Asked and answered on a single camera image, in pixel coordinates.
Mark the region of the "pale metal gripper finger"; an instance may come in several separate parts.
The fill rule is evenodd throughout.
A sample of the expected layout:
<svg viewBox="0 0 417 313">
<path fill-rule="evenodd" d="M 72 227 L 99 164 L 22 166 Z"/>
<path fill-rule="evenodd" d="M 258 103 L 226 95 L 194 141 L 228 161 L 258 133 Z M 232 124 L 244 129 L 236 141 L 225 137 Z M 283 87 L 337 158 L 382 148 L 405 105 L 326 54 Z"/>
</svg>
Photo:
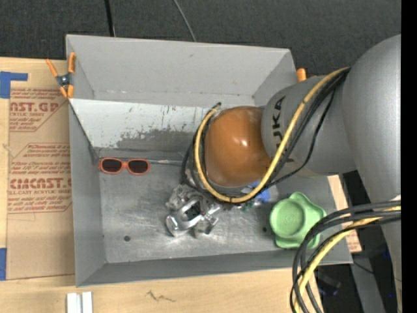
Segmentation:
<svg viewBox="0 0 417 313">
<path fill-rule="evenodd" d="M 194 235 L 197 239 L 202 238 L 204 235 L 209 235 L 212 229 L 217 225 L 219 218 L 218 213 L 220 207 L 212 207 L 208 211 L 204 211 L 201 214 L 201 219 L 194 227 Z"/>
<path fill-rule="evenodd" d="M 195 226 L 195 220 L 188 219 L 185 216 L 170 214 L 165 219 L 165 225 L 173 237 L 179 237 L 189 232 Z"/>
</svg>

